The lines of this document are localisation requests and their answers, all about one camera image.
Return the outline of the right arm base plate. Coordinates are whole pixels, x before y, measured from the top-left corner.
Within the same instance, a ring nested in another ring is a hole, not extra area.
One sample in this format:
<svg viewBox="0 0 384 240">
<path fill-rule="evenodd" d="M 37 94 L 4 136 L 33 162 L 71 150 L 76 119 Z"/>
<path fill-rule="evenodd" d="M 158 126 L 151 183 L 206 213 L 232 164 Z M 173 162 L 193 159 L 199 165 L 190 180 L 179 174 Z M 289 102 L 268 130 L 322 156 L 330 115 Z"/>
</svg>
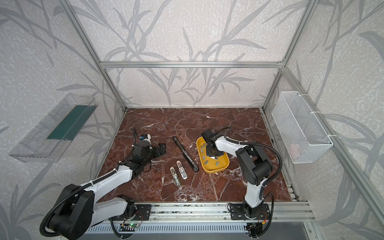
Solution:
<svg viewBox="0 0 384 240">
<path fill-rule="evenodd" d="M 252 211 L 245 210 L 244 204 L 234 203 L 227 204 L 227 209 L 231 215 L 231 220 L 260 220 L 263 222 L 269 220 L 271 216 L 269 205 L 264 202 Z"/>
</svg>

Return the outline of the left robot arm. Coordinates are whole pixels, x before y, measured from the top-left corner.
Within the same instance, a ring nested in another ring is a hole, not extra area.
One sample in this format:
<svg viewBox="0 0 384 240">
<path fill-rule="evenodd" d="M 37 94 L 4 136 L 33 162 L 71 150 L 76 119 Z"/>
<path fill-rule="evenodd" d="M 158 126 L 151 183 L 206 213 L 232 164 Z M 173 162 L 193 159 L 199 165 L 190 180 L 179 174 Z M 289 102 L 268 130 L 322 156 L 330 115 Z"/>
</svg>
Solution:
<svg viewBox="0 0 384 240">
<path fill-rule="evenodd" d="M 133 180 L 144 171 L 146 165 L 166 152 L 164 143 L 154 146 L 150 141 L 141 140 L 109 173 L 83 185 L 66 186 L 43 218 L 40 234 L 44 237 L 63 236 L 68 240 L 77 240 L 94 225 L 116 216 L 133 214 L 134 200 L 128 197 L 115 197 L 105 202 L 100 202 L 100 199 Z"/>
</svg>

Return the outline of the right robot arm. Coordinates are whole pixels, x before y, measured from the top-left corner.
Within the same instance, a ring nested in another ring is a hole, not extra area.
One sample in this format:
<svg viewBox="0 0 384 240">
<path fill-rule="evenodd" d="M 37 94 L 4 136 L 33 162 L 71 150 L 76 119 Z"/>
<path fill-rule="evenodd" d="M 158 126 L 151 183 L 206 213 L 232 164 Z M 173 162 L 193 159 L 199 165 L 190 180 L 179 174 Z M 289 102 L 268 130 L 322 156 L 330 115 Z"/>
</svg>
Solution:
<svg viewBox="0 0 384 240">
<path fill-rule="evenodd" d="M 227 134 L 221 135 L 219 131 L 205 130 L 202 137 L 207 144 L 209 157 L 220 157 L 226 153 L 237 158 L 247 180 L 247 192 L 243 200 L 245 212 L 248 216 L 256 213 L 264 201 L 264 189 L 282 171 L 283 160 L 279 152 L 261 143 L 232 139 Z M 273 162 L 265 149 L 272 151 L 278 159 L 279 165 L 274 173 Z"/>
</svg>

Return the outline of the yellow plastic tray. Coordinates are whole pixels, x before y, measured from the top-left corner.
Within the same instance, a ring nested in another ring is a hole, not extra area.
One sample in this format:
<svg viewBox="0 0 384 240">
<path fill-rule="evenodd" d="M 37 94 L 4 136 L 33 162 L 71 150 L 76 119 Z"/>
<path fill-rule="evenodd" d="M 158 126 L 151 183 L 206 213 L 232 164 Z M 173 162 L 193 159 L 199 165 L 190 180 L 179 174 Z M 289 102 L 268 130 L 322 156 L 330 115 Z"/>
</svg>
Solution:
<svg viewBox="0 0 384 240">
<path fill-rule="evenodd" d="M 207 144 L 203 137 L 199 137 L 196 144 L 201 164 L 206 173 L 215 174 L 224 171 L 230 165 L 227 153 L 220 157 L 210 157 L 207 155 Z"/>
</svg>

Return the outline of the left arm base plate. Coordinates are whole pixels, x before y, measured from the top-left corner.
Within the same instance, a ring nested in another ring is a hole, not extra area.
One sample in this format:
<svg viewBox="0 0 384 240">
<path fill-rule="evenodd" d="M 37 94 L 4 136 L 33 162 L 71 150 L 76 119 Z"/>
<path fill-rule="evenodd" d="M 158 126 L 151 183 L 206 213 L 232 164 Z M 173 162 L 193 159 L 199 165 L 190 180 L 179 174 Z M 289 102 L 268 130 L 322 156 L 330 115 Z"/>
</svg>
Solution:
<svg viewBox="0 0 384 240">
<path fill-rule="evenodd" d="M 134 206 L 134 211 L 128 220 L 130 221 L 148 221 L 150 219 L 152 205 L 139 204 Z"/>
</svg>

